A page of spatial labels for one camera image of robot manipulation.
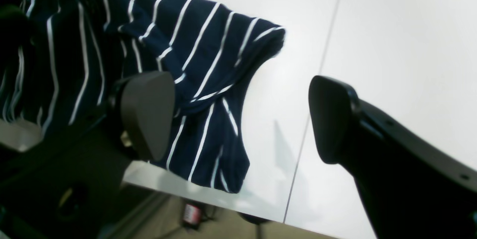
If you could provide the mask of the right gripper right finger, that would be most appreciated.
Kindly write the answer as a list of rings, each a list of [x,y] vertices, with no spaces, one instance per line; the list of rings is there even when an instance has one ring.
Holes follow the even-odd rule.
[[[315,76],[308,100],[317,152],[354,178],[377,238],[476,238],[475,169],[361,100],[347,83]]]

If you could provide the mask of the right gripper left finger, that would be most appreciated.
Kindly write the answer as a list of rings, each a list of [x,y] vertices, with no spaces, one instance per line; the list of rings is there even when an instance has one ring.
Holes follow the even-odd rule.
[[[117,81],[109,98],[20,153],[1,145],[1,231],[10,239],[95,239],[134,160],[160,160],[174,110],[169,72]]]

